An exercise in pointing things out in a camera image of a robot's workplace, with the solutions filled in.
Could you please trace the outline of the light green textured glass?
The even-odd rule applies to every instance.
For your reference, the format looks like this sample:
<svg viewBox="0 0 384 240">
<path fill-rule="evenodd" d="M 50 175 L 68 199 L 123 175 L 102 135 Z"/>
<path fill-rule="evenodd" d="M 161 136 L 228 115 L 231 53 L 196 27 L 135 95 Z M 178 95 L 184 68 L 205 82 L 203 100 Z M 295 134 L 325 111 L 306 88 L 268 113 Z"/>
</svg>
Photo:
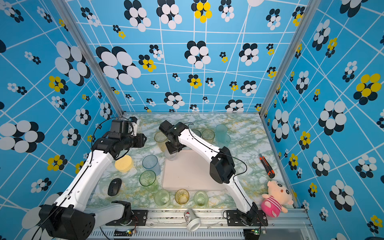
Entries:
<svg viewBox="0 0 384 240">
<path fill-rule="evenodd" d="M 199 207 L 204 207 L 208 204 L 209 197 L 208 194 L 204 191 L 198 191 L 194 195 L 194 203 Z"/>
</svg>

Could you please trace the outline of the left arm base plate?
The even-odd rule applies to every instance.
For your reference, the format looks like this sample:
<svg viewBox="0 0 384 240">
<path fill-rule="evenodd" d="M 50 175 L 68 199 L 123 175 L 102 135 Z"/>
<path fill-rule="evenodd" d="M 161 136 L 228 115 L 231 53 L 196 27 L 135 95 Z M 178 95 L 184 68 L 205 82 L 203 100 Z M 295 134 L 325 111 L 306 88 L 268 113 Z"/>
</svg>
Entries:
<svg viewBox="0 0 384 240">
<path fill-rule="evenodd" d="M 148 217 L 148 210 L 132 210 L 126 216 L 111 221 L 106 226 L 145 226 Z"/>
</svg>

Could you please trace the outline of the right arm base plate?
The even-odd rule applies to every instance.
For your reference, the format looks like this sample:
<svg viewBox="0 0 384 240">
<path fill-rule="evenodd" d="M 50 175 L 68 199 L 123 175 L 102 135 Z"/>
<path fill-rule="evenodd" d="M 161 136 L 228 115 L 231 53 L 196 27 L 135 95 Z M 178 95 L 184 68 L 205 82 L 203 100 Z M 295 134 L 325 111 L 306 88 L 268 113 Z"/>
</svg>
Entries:
<svg viewBox="0 0 384 240">
<path fill-rule="evenodd" d="M 224 217 L 229 227 L 267 227 L 269 225 L 266 214 L 262 210 L 258 210 L 258 215 L 251 225 L 245 224 L 238 210 L 226 210 Z"/>
</svg>

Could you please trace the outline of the clear textured glass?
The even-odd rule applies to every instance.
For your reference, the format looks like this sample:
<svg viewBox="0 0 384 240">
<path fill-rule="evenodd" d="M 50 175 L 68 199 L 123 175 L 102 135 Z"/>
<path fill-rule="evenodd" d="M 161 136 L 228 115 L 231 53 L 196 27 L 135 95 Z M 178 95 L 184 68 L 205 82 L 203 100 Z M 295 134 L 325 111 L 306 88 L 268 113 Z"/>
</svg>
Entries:
<svg viewBox="0 0 384 240">
<path fill-rule="evenodd" d="M 174 161 L 177 158 L 177 153 L 170 154 L 170 152 L 167 149 L 165 150 L 164 154 L 165 154 L 166 159 L 168 159 L 170 161 Z"/>
</svg>

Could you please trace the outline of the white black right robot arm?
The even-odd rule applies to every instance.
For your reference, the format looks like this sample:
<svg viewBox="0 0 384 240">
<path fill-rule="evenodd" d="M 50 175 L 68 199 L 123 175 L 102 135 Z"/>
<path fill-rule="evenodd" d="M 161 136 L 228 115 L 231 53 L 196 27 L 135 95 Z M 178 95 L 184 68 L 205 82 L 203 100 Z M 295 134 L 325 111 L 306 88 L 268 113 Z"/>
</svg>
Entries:
<svg viewBox="0 0 384 240">
<path fill-rule="evenodd" d="M 227 147 L 219 148 L 208 143 L 182 122 L 173 125 L 168 121 L 163 121 L 159 130 L 167 137 L 166 146 L 171 154 L 188 147 L 210 164 L 211 178 L 218 184 L 225 185 L 226 190 L 235 201 L 243 224 L 251 226 L 261 220 L 258 206 L 248 197 L 238 180 L 234 158 Z"/>
</svg>

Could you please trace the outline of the short amber glass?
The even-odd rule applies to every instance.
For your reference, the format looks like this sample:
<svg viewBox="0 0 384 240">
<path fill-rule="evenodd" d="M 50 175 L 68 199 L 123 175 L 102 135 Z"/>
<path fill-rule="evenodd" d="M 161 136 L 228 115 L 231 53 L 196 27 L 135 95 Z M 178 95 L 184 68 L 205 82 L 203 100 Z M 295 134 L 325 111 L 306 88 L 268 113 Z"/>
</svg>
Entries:
<svg viewBox="0 0 384 240">
<path fill-rule="evenodd" d="M 190 199 L 190 194 L 185 189 L 179 189 L 175 193 L 175 200 L 179 205 L 186 204 Z"/>
</svg>

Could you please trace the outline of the pale green textured glass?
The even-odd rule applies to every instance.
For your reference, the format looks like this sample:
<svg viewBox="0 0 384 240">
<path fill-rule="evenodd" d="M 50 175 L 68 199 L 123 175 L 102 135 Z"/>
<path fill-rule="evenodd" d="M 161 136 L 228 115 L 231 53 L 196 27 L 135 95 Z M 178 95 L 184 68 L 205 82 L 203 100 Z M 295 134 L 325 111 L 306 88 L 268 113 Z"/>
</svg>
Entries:
<svg viewBox="0 0 384 240">
<path fill-rule="evenodd" d="M 167 190 L 161 189 L 154 196 L 155 204 L 158 207 L 166 207 L 170 202 L 170 193 Z"/>
</svg>

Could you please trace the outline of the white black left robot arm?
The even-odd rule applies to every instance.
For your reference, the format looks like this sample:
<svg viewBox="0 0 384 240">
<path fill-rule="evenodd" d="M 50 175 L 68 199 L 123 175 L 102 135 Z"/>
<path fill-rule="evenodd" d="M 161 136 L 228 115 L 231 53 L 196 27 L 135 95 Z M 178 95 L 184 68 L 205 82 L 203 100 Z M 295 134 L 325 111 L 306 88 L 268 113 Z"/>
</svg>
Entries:
<svg viewBox="0 0 384 240">
<path fill-rule="evenodd" d="M 138 133 L 136 117 L 112 118 L 111 128 L 91 146 L 85 165 L 54 203 L 42 205 L 36 234 L 65 240 L 85 240 L 95 228 L 112 221 L 130 223 L 131 204 L 114 201 L 107 207 L 86 212 L 88 200 L 107 167 L 122 158 L 121 151 L 142 148 L 147 137 Z"/>
</svg>

